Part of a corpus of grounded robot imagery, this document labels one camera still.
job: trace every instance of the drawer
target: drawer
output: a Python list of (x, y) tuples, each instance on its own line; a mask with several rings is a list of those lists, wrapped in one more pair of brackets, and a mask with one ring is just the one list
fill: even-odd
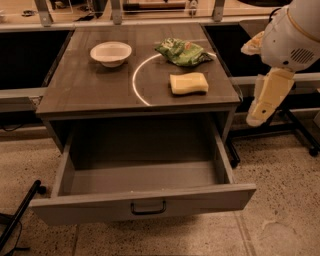
[(79, 121), (50, 198), (30, 207), (49, 225), (242, 210), (255, 184), (235, 184), (209, 114)]

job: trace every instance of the white bowl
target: white bowl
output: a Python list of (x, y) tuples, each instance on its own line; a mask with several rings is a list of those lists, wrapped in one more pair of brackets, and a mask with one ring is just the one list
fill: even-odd
[(120, 66), (131, 54), (130, 45), (121, 42), (105, 42), (98, 44), (90, 51), (90, 56), (105, 67)]

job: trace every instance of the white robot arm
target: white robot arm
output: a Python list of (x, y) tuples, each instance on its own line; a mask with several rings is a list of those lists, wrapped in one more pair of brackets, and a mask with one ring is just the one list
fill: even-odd
[(271, 67), (256, 80), (249, 125), (263, 124), (291, 90), (295, 72), (320, 58), (319, 10), (319, 0), (293, 0), (279, 10), (265, 31), (242, 47), (243, 53), (260, 54), (262, 62)]

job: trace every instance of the cabinet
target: cabinet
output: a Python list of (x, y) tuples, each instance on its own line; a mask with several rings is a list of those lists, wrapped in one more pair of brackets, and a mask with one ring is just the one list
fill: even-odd
[[(141, 67), (165, 37), (212, 51), (199, 24), (76, 29), (37, 110), (63, 152), (51, 197), (30, 203), (46, 223), (241, 210), (250, 200), (255, 185), (235, 184), (224, 149), (238, 95), (218, 60), (181, 68), (159, 56)], [(88, 53), (108, 40), (134, 49), (117, 69)], [(209, 92), (173, 96), (169, 74), (191, 71)]]

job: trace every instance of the tile floor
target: tile floor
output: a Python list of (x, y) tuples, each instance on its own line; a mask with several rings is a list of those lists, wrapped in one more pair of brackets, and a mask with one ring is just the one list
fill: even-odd
[[(318, 128), (312, 132), (320, 137)], [(47, 226), (27, 209), (18, 247), (30, 250), (14, 255), (319, 255), (320, 156), (311, 157), (305, 141), (292, 132), (239, 138), (234, 144), (241, 158), (236, 181), (257, 185), (245, 210)], [(13, 214), (36, 179), (50, 193), (60, 158), (44, 128), (0, 131), (0, 213)], [(0, 255), (14, 246), (19, 229)]]

